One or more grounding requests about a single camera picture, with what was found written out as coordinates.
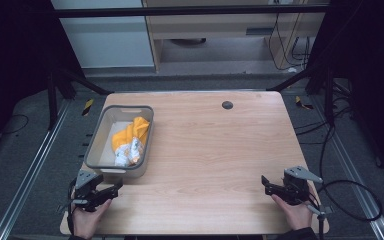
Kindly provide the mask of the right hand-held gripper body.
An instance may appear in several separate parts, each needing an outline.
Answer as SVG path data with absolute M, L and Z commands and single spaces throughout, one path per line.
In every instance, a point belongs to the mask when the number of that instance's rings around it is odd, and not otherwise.
M 308 209 L 318 216 L 332 213 L 330 206 L 320 204 L 311 193 L 308 182 L 322 183 L 323 180 L 302 166 L 295 166 L 284 170 L 283 183 L 287 190 L 286 202 L 290 205 L 299 205 L 308 202 Z

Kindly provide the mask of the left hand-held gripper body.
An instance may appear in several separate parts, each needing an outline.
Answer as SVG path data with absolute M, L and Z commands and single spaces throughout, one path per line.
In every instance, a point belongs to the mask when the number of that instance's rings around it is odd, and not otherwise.
M 80 170 L 77 177 L 69 185 L 67 202 L 60 205 L 57 211 L 62 213 L 74 205 L 87 212 L 94 212 L 96 207 L 104 202 L 103 191 L 97 189 L 102 181 L 102 175 Z

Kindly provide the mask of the person's right hand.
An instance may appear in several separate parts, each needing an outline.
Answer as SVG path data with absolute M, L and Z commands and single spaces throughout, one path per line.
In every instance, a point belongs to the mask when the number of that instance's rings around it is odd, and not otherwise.
M 312 226 L 313 213 L 305 203 L 292 206 L 275 194 L 271 198 L 284 212 L 286 221 L 292 230 L 300 230 Z

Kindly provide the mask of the person's left hand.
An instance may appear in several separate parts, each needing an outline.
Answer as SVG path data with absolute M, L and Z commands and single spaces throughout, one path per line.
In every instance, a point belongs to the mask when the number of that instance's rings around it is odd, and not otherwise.
M 98 227 L 98 223 L 111 203 L 111 199 L 107 200 L 95 212 L 87 212 L 81 208 L 75 208 L 72 212 L 73 233 L 69 240 L 91 240 Z

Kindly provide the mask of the grey plastic basket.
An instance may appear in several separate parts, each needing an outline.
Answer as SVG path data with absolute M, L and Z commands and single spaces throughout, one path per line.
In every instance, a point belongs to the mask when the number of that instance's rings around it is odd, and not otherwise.
M 120 167 L 114 164 L 115 154 L 111 147 L 112 136 L 127 127 L 135 117 L 143 117 L 150 122 L 145 151 L 135 166 Z M 87 167 L 106 177 L 141 177 L 147 168 L 147 156 L 150 138 L 153 130 L 154 111 L 150 106 L 122 106 L 106 107 L 99 118 L 91 143 L 84 157 Z

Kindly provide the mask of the yellow and white cloth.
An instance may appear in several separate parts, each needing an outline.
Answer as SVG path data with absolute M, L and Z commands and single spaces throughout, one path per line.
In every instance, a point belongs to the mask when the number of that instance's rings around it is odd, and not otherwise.
M 149 126 L 150 122 L 145 118 L 135 117 L 125 129 L 112 136 L 111 147 L 116 166 L 130 167 L 139 163 L 145 151 Z

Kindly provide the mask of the yellow and black tape strip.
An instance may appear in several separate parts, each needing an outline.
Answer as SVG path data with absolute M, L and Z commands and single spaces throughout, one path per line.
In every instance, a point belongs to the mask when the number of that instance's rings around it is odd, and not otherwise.
M 295 105 L 297 107 L 307 109 L 307 110 L 312 110 L 314 109 L 313 105 L 311 104 L 304 104 L 299 96 L 295 96 Z
M 93 102 L 94 102 L 94 99 L 88 99 L 86 101 L 85 106 L 84 106 L 84 108 L 82 110 L 82 113 L 81 113 L 82 116 L 87 116 L 88 115 L 88 113 L 89 113 L 89 111 L 90 111 L 90 109 L 91 109 L 91 107 L 93 105 Z

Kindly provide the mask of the black metal stand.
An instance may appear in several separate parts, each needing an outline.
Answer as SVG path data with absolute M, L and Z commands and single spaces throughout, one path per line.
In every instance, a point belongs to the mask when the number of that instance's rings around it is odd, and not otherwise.
M 83 85 L 99 95 L 111 94 L 111 91 L 101 88 L 88 81 L 85 77 L 67 69 L 56 68 L 51 70 L 47 76 L 49 130 L 54 128 L 58 120 L 56 90 L 59 90 L 65 99 L 73 99 L 76 96 L 76 91 L 71 84 L 72 81 Z
M 281 92 L 301 79 L 308 78 L 309 82 L 305 88 L 308 94 L 315 94 L 324 88 L 324 116 L 330 126 L 334 125 L 333 114 L 333 68 L 327 64 L 314 64 L 305 70 L 295 74 L 274 87 L 267 88 L 267 91 Z

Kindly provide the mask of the white cabinet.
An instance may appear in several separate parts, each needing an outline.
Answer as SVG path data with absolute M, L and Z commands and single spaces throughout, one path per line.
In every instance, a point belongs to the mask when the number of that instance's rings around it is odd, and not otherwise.
M 141 0 L 51 0 L 56 10 L 142 7 Z M 144 17 L 61 18 L 83 69 L 153 67 Z

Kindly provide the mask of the light wooden desk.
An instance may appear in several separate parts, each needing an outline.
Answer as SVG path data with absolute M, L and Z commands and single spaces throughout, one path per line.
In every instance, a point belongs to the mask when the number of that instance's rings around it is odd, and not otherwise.
M 228 5 L 299 5 L 323 4 L 330 0 L 141 0 L 145 7 L 228 6 Z M 322 13 L 272 13 L 149 16 L 146 18 L 150 38 L 199 39 L 222 37 L 263 37 L 274 64 L 292 64 L 293 44 L 298 38 L 315 37 Z

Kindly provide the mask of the aluminium floor rail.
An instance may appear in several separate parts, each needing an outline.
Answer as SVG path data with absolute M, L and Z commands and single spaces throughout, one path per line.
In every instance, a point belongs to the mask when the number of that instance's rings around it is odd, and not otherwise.
M 17 221 L 21 210 L 31 192 L 31 189 L 36 182 L 36 179 L 45 163 L 47 156 L 54 144 L 54 141 L 61 129 L 66 118 L 68 109 L 71 105 L 71 100 L 63 100 L 61 107 L 57 112 L 57 120 L 54 126 L 46 132 L 46 135 L 38 148 L 32 163 L 30 164 L 27 173 L 20 183 L 10 205 L 5 214 L 0 220 L 0 240 L 7 240 L 15 222 Z
M 351 187 L 362 208 L 364 217 L 369 219 L 369 224 L 377 240 L 384 240 L 384 217 L 380 205 L 376 202 L 373 194 L 362 188 L 362 186 L 365 186 L 365 182 L 355 165 L 352 163 L 351 157 L 334 127 L 327 124 L 324 126 L 324 129 L 327 132 L 324 145 L 327 143 L 332 145 L 342 171 L 346 175 L 346 179 L 351 182 Z

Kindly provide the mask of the black horizontal frame bar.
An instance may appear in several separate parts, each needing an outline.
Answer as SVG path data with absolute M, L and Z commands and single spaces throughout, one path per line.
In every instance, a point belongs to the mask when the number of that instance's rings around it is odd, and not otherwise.
M 58 18 L 90 18 L 272 13 L 321 13 L 329 11 L 330 8 L 330 4 L 181 6 L 109 9 L 64 9 L 53 10 L 50 12 L 50 15 L 56 16 Z

